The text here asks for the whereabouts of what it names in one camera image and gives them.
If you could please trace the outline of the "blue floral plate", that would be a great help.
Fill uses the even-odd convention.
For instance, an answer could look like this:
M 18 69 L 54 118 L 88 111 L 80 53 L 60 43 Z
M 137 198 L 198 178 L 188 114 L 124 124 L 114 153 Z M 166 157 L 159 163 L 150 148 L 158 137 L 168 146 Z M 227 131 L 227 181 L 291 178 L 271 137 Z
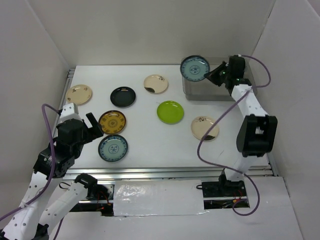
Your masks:
M 109 163 L 122 160 L 128 152 L 127 140 L 118 134 L 104 137 L 98 145 L 98 155 L 101 159 Z
M 210 72 L 210 64 L 200 55 L 191 55 L 182 60 L 180 73 L 184 79 L 190 82 L 200 82 Z

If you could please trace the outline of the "cream plate with green patch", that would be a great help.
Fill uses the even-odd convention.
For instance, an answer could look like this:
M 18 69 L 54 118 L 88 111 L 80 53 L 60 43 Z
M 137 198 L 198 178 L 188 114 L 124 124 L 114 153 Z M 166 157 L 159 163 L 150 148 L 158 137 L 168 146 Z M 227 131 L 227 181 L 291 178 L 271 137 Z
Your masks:
M 190 125 L 191 132 L 195 138 L 201 140 L 208 129 L 216 122 L 216 120 L 209 116 L 197 116 Z M 219 135 L 219 126 L 216 125 L 205 137 L 204 141 L 212 141 Z

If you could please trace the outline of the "lime green plate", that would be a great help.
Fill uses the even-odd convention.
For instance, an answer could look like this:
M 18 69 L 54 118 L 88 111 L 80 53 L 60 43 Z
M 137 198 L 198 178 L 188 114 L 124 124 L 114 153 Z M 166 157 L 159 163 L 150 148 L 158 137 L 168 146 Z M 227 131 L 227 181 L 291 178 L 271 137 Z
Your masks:
M 178 102 L 167 100 L 159 104 L 156 114 L 163 123 L 174 125 L 183 119 L 185 112 Z

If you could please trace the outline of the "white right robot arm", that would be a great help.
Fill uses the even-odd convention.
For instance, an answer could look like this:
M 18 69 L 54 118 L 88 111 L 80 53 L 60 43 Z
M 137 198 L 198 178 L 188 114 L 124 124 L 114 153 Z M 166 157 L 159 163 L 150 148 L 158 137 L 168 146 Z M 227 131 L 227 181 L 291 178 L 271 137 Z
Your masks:
M 236 137 L 236 148 L 240 156 L 232 167 L 225 166 L 218 179 L 218 191 L 229 196 L 235 187 L 239 187 L 245 173 L 254 161 L 273 149 L 278 120 L 268 114 L 258 101 L 255 90 L 261 85 L 252 84 L 244 77 L 246 55 L 232 55 L 228 62 L 223 62 L 214 70 L 204 74 L 214 85 L 224 85 L 234 99 L 243 122 Z

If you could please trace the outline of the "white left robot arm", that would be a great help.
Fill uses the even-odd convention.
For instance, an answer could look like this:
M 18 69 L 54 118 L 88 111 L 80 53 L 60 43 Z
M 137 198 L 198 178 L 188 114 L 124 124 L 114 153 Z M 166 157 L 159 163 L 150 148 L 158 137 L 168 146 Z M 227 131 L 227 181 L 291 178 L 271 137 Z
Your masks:
M 79 174 L 66 192 L 52 205 L 48 202 L 68 169 L 80 157 L 85 144 L 103 136 L 92 113 L 83 119 L 68 119 L 57 125 L 58 135 L 39 153 L 31 181 L 18 208 L 7 213 L 9 223 L 0 231 L 2 240 L 47 240 L 52 230 L 82 199 L 97 197 L 100 186 L 93 176 Z

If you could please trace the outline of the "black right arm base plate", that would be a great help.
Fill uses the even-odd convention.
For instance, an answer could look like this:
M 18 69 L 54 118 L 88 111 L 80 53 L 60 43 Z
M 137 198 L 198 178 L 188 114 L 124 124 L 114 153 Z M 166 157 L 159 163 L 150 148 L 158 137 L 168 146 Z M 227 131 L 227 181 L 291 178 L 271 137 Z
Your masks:
M 203 181 L 196 186 L 204 198 L 242 198 L 247 195 L 243 181 L 237 186 L 222 186 L 218 181 Z

